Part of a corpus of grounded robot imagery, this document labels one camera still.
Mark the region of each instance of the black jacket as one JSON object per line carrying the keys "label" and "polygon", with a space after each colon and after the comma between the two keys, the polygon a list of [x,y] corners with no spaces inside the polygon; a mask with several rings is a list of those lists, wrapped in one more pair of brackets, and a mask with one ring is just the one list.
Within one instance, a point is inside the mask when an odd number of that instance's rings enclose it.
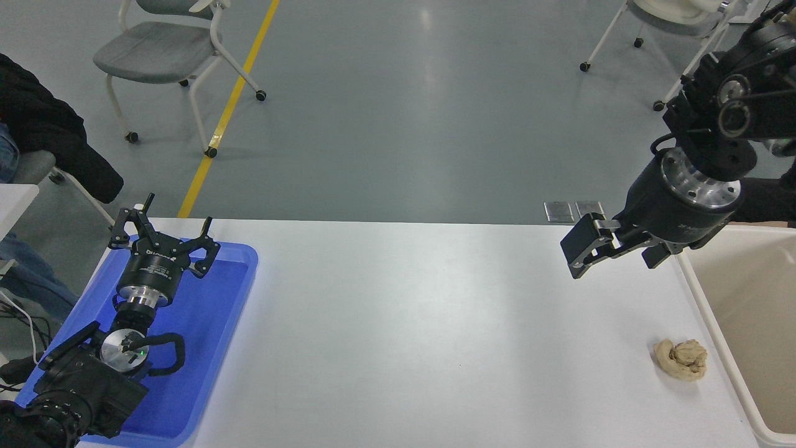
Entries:
{"label": "black jacket", "polygon": [[88,146],[83,119],[4,54],[0,54],[0,120],[8,125],[20,152],[52,152],[56,166],[73,175],[91,196],[109,203],[122,189],[122,176]]}

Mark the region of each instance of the blue tray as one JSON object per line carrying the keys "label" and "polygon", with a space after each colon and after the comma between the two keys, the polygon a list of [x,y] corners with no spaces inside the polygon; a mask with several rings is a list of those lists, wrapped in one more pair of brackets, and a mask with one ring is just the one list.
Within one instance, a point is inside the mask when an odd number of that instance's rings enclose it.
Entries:
{"label": "blue tray", "polygon": [[[204,257],[204,250],[195,255]],[[127,250],[112,250],[94,281],[77,302],[55,336],[51,348],[93,320],[107,331],[115,316],[111,303],[116,282],[130,257]],[[252,287],[257,252],[250,246],[222,242],[213,267],[199,280],[191,273],[182,276],[172,305],[159,308],[151,335],[176,332],[185,337],[185,366],[173,375],[146,377],[149,393],[114,438],[85,436],[81,440],[117,446],[180,446],[196,429],[205,409],[221,361],[232,339],[240,310]],[[155,367],[174,362],[171,344],[154,347],[149,358]],[[36,394],[33,385],[44,372],[35,369],[17,397],[27,405]]]}

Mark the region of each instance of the metal plate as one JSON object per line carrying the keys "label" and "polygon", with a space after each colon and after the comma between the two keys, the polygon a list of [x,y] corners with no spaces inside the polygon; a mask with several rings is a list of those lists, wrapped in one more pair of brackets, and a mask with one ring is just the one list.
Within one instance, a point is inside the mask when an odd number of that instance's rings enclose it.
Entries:
{"label": "metal plate", "polygon": [[576,201],[575,208],[578,210],[578,216],[581,218],[586,213],[599,213],[602,216],[605,216],[603,204],[599,203],[598,201]]}
{"label": "metal plate", "polygon": [[141,365],[149,354],[149,346],[132,352],[123,352],[128,340],[140,339],[144,335],[130,328],[122,328],[107,335],[99,350],[100,359],[116,371],[130,371]]}
{"label": "metal plate", "polygon": [[549,222],[575,222],[569,202],[545,202],[544,212]]}

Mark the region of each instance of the chair leg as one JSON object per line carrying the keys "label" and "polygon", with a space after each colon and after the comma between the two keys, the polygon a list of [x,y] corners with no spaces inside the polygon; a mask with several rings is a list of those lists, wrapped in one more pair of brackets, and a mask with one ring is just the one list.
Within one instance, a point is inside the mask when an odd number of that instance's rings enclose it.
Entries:
{"label": "chair leg", "polygon": [[190,98],[191,101],[191,109],[193,110],[193,119],[196,121],[197,129],[199,130],[199,138],[201,138],[201,144],[202,144],[201,150],[205,154],[208,154],[208,152],[210,152],[210,146],[209,146],[210,142],[207,140],[207,132],[205,132],[205,125],[202,123],[201,114],[199,113],[199,105],[197,104],[196,92],[199,89],[199,86],[201,86],[201,83],[205,80],[205,78],[207,78],[210,72],[212,72],[213,69],[216,68],[219,62],[221,62],[221,59],[218,56],[216,56],[213,59],[213,62],[211,62],[210,65],[208,65],[207,69],[205,69],[205,71],[202,72],[193,82],[193,85],[191,86],[191,91],[188,94],[188,98]]}
{"label": "chair leg", "polygon": [[248,73],[240,66],[240,64],[235,61],[235,58],[232,57],[232,54],[229,54],[226,48],[221,44],[221,40],[218,38],[218,24],[221,20],[221,15],[224,11],[224,8],[216,8],[213,11],[213,20],[210,22],[210,41],[213,43],[213,48],[227,60],[227,62],[235,69],[241,77],[246,80],[246,82],[251,85],[254,91],[257,93],[257,99],[260,101],[265,100],[265,92],[257,85],[257,83],[249,76]]}
{"label": "chair leg", "polygon": [[64,173],[63,171],[59,170],[58,168],[53,168],[50,172],[51,178],[58,178],[58,179],[67,179],[72,185],[77,188],[77,190],[85,196],[85,198],[94,206],[94,208],[99,211],[99,214],[102,218],[108,222],[111,226],[113,226],[116,222],[115,219],[111,218],[110,214],[100,205],[100,202],[94,199],[79,182],[75,180],[69,173]]}
{"label": "chair leg", "polygon": [[130,127],[127,126],[127,120],[124,119],[122,108],[119,106],[119,100],[116,99],[116,93],[113,91],[113,77],[111,75],[105,76],[105,89],[107,90],[107,95],[111,98],[113,112],[116,115],[116,122],[119,123],[119,127],[122,129],[124,139],[130,143],[137,142],[139,140],[139,135],[132,132]]}
{"label": "chair leg", "polygon": [[644,30],[644,22],[642,25],[638,27],[638,33],[636,33],[636,40],[633,41],[633,46],[636,48],[641,48],[644,45],[644,37],[642,37],[642,31]]}
{"label": "chair leg", "polygon": [[603,33],[603,36],[600,38],[599,42],[597,42],[597,46],[595,47],[594,51],[591,52],[591,55],[589,56],[589,58],[584,63],[580,64],[580,71],[581,72],[588,72],[589,71],[589,68],[591,68],[591,62],[597,56],[597,52],[603,46],[603,43],[605,43],[605,40],[606,40],[606,38],[608,38],[608,34],[611,33],[611,30],[614,28],[614,25],[616,25],[616,21],[618,21],[619,17],[622,16],[622,14],[625,11],[627,11],[627,4],[629,2],[631,2],[631,1],[632,0],[625,0],[625,2],[619,8],[619,11],[616,12],[616,15],[614,16],[614,20],[611,21],[611,24],[608,26],[608,29],[605,30],[605,33]]}
{"label": "chair leg", "polygon": [[719,45],[721,45],[721,42],[724,40],[724,36],[727,35],[727,31],[729,29],[730,29],[730,25],[725,24],[724,25],[724,29],[721,31],[721,33],[719,35],[719,40],[716,41],[716,46],[713,47],[713,51],[718,51]]}
{"label": "chair leg", "polygon": [[677,82],[675,82],[672,88],[669,90],[669,92],[666,93],[666,96],[664,97],[665,99],[663,100],[664,103],[668,102],[669,100],[672,99],[672,97],[674,97],[674,95],[677,93],[677,90],[679,90],[680,86],[682,85],[682,78],[688,76],[689,73],[691,73],[691,70],[693,70],[694,66],[697,65],[697,63],[700,61],[700,59],[702,59],[704,54],[707,53],[708,47],[713,42],[713,40],[715,40],[716,37],[719,36],[719,34],[724,35],[724,31],[726,30],[717,28],[713,30],[713,32],[710,33],[707,37],[702,39],[702,45],[700,46],[699,51],[696,53],[696,56],[694,56],[694,58],[691,60],[688,67],[686,67],[685,70],[683,70],[683,73],[680,75],[680,78],[677,79]]}

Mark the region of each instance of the yellow floor line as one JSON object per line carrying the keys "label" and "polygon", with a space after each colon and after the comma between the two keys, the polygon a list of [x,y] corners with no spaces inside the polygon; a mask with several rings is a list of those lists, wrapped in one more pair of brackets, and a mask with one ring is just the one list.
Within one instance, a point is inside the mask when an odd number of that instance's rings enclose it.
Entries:
{"label": "yellow floor line", "polygon": [[[279,0],[272,0],[271,6],[268,7],[268,12],[265,14],[263,24],[259,27],[257,36],[254,38],[254,42],[252,42],[252,48],[249,50],[248,56],[246,56],[246,61],[244,62],[243,66],[243,69],[246,73],[249,73],[252,70],[254,60],[257,58],[257,53],[259,52],[260,46],[263,44],[265,33],[268,31],[268,26],[271,25],[271,19],[274,17],[277,6],[279,6]],[[224,107],[224,111],[221,113],[221,118],[218,120],[216,131],[213,133],[212,139],[210,139],[209,146],[217,149],[221,144],[221,138],[224,137],[224,131],[227,129],[227,124],[229,124],[229,119],[232,117],[232,112],[235,110],[235,106],[238,104],[240,93],[243,91],[245,84],[246,81],[244,81],[244,78],[238,77],[238,81],[235,83],[235,87],[232,89],[232,93],[229,95],[229,100],[227,100],[227,105]],[[196,174],[193,175],[191,186],[188,187],[188,192],[185,193],[185,198],[182,199],[182,206],[180,206],[180,211],[177,213],[178,218],[188,218],[188,216],[191,214],[193,204],[197,200],[202,183],[205,182],[205,177],[207,176],[207,173],[210,170],[210,165],[212,164],[213,159],[210,159],[209,157],[202,158]]]}

